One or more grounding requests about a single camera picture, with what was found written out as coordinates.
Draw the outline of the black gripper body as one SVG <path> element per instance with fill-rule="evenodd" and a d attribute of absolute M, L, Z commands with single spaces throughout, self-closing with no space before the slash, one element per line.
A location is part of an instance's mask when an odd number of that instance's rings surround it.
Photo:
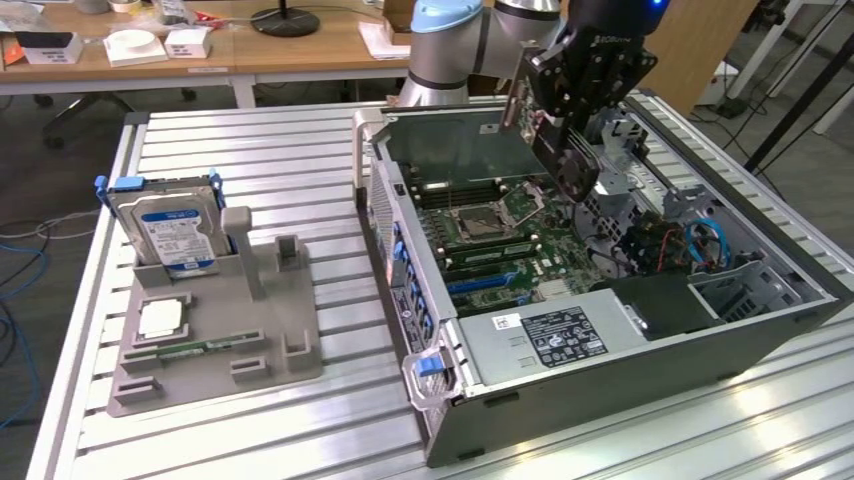
<path fill-rule="evenodd" d="M 645 50 L 668 2 L 657 0 L 577 0 L 569 2 L 565 52 L 581 54 L 596 46 Z"/>

